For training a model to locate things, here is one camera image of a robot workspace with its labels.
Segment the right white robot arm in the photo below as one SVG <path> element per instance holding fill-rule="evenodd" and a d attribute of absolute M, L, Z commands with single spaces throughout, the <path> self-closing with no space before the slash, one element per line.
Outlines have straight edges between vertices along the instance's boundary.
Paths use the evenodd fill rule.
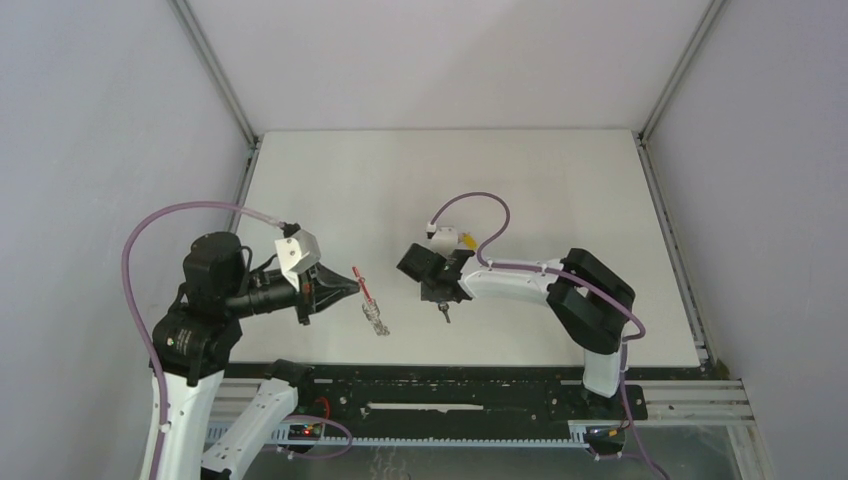
<path fill-rule="evenodd" d="M 467 249 L 444 256 L 412 244 L 397 269 L 421 286 L 421 299 L 459 304 L 484 298 L 548 308 L 584 351 L 581 402 L 606 418 L 622 403 L 624 329 L 635 323 L 635 291 L 589 251 L 571 249 L 562 259 L 479 263 Z"/>

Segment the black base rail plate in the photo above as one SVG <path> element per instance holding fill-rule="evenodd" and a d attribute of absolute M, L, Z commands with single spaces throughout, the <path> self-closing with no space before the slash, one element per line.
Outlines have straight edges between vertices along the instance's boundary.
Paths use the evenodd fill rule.
<path fill-rule="evenodd" d="M 581 422 L 647 419 L 640 386 L 607 399 L 581 377 L 577 367 L 316 365 L 295 411 L 400 438 L 554 439 Z"/>

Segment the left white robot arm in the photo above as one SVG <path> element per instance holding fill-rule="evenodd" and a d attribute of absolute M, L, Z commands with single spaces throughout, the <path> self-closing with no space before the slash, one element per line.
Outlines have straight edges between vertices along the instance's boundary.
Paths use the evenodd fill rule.
<path fill-rule="evenodd" d="M 270 434 L 289 416 L 318 405 L 312 367 L 278 359 L 225 434 L 206 447 L 212 407 L 243 319 L 292 309 L 302 325 L 359 293 L 357 281 L 320 262 L 315 238 L 298 230 L 279 242 L 279 268 L 252 267 L 252 250 L 231 232 L 196 239 L 183 260 L 184 281 L 151 335 L 152 425 L 144 479 L 240 479 Z"/>

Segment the blue tagged key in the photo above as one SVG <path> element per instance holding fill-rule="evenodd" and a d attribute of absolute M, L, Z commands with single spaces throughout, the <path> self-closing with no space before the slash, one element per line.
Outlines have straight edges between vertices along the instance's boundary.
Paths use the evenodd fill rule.
<path fill-rule="evenodd" d="M 449 313 L 450 304 L 448 302 L 438 302 L 437 308 L 438 308 L 439 312 L 443 315 L 446 323 L 450 324 L 451 323 L 451 318 L 450 318 L 450 313 Z"/>

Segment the yellow tagged key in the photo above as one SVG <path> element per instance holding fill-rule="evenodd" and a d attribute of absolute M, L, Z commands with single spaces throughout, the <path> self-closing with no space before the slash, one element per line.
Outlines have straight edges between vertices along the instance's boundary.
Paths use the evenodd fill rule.
<path fill-rule="evenodd" d="M 459 234 L 459 243 L 471 251 L 476 251 L 478 248 L 476 240 L 467 232 Z"/>

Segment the red tag keyring with chain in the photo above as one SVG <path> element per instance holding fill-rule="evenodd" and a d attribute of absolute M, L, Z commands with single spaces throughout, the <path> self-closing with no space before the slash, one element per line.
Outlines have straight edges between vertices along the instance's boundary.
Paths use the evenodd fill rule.
<path fill-rule="evenodd" d="M 362 311 L 366 320 L 372 326 L 377 336 L 389 336 L 390 329 L 381 320 L 381 312 L 379 306 L 375 298 L 368 290 L 365 278 L 362 276 L 360 270 L 356 266 L 352 267 L 352 272 L 355 276 L 356 281 L 359 284 L 360 291 L 363 295 Z"/>

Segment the small circuit board with leds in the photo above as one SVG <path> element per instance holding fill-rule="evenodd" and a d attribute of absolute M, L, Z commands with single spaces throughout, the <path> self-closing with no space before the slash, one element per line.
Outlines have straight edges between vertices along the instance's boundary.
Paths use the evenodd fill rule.
<path fill-rule="evenodd" d="M 289 426 L 287 439 L 317 441 L 323 436 L 323 424 L 293 424 Z"/>

